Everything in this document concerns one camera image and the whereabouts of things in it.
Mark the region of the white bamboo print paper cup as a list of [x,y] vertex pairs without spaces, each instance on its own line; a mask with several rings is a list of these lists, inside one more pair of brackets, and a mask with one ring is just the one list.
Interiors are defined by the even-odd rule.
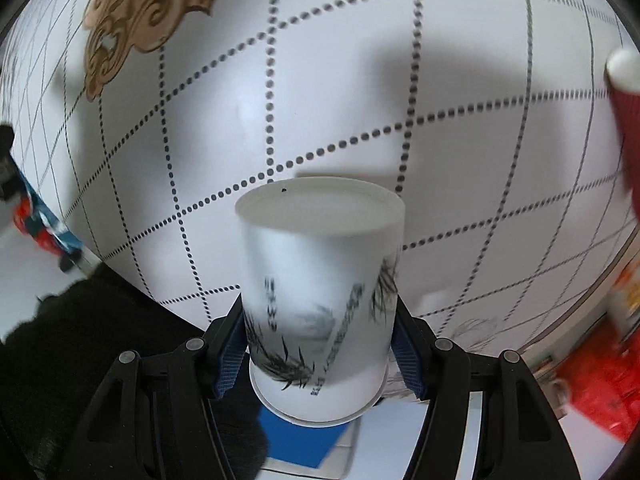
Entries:
[[308,177],[235,204],[250,383],[273,414],[324,428],[382,396],[406,207],[374,183]]

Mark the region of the red corrugated paper cup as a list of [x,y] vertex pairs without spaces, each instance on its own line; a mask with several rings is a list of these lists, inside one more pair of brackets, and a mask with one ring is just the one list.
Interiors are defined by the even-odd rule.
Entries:
[[605,64],[605,76],[610,86],[611,102],[623,152],[625,181],[631,192],[631,205],[636,218],[639,218],[640,208],[639,66],[639,52],[631,48],[616,49]]

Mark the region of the red plastic bag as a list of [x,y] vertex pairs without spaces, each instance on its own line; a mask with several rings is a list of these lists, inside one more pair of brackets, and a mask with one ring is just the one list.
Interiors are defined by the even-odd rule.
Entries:
[[639,334],[626,341],[604,318],[555,369],[570,405],[614,438],[626,442],[639,422]]

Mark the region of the floral diamond pattern tablecloth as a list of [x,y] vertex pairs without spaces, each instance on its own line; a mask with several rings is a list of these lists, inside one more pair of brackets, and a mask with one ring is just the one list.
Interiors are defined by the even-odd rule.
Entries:
[[29,0],[1,118],[51,211],[195,325],[240,288],[236,200],[308,176],[405,202],[401,297],[496,354],[548,333],[634,236],[608,0]]

